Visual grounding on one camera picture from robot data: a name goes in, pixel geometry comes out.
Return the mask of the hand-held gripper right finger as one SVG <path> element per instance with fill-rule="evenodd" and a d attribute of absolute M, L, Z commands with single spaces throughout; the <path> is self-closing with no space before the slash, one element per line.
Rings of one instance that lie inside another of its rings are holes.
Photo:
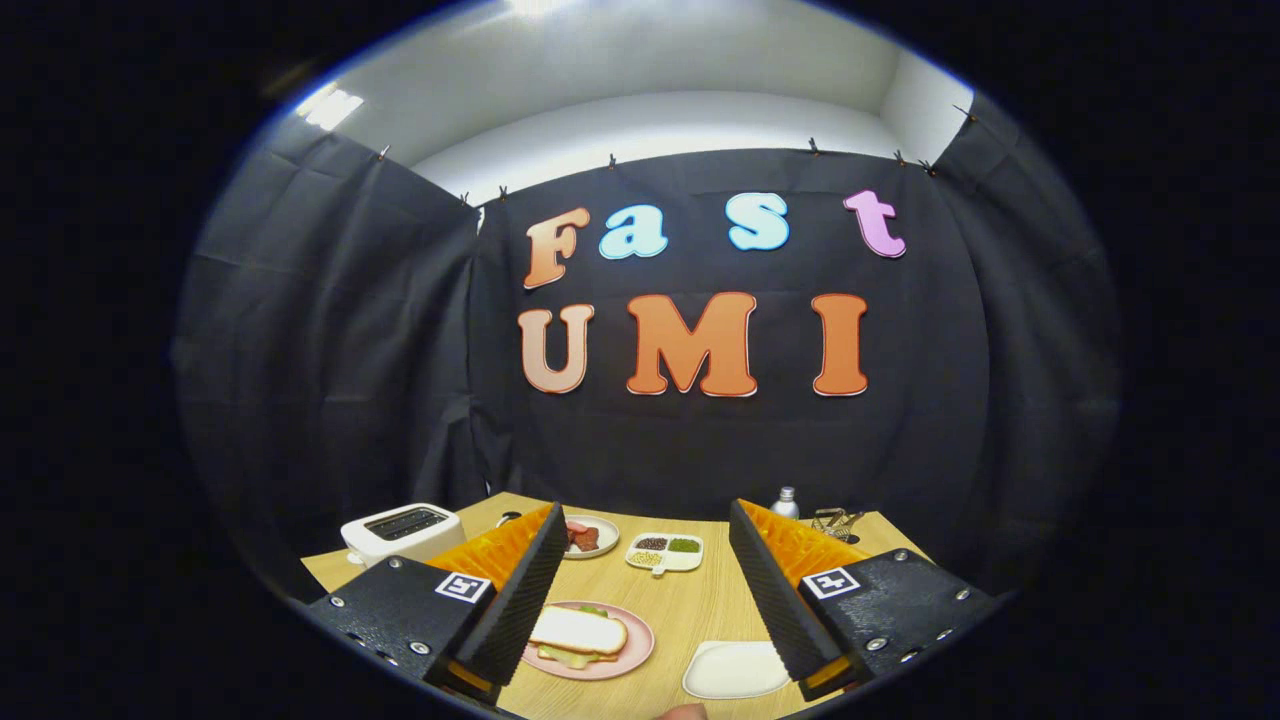
<path fill-rule="evenodd" d="M 806 701 L 899 673 L 1004 609 L 910 548 L 869 555 L 744 498 L 730 505 L 730 544 Z"/>

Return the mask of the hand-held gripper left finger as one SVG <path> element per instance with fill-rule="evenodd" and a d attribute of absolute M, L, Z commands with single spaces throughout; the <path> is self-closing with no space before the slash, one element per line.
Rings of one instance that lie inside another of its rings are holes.
<path fill-rule="evenodd" d="M 390 555 L 306 605 L 348 650 L 417 685 L 493 705 L 515 675 L 568 546 L 545 503 L 426 562 Z"/>

